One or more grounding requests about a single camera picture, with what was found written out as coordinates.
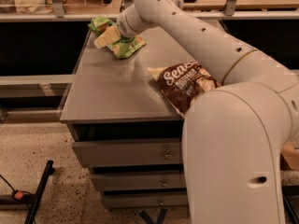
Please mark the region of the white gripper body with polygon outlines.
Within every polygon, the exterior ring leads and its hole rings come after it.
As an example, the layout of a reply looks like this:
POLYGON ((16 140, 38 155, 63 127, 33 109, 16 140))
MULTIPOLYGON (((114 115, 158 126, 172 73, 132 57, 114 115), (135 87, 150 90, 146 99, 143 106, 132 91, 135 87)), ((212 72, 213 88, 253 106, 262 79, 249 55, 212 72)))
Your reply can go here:
POLYGON ((150 24, 139 16, 134 5, 126 8, 119 15, 117 26, 125 37, 134 37, 150 28, 150 24))

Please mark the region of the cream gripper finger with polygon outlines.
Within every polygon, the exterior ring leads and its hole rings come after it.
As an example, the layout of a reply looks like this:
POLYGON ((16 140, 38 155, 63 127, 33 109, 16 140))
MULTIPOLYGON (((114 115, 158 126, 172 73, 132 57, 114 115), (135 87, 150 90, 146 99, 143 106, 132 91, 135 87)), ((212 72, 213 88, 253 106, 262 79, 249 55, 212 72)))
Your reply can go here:
POLYGON ((94 40, 94 45, 100 49, 121 39, 121 33, 116 26, 99 26, 100 35, 94 40))

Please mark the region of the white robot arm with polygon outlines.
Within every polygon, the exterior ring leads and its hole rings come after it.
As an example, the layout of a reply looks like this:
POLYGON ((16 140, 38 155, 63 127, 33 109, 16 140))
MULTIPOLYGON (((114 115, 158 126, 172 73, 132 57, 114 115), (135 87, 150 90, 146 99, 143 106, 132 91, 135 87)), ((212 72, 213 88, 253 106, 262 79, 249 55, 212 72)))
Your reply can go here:
POLYGON ((182 11, 181 0, 134 0, 127 36, 169 33, 220 83, 187 113, 182 153, 192 224, 285 224, 280 150, 298 132, 297 75, 182 11))

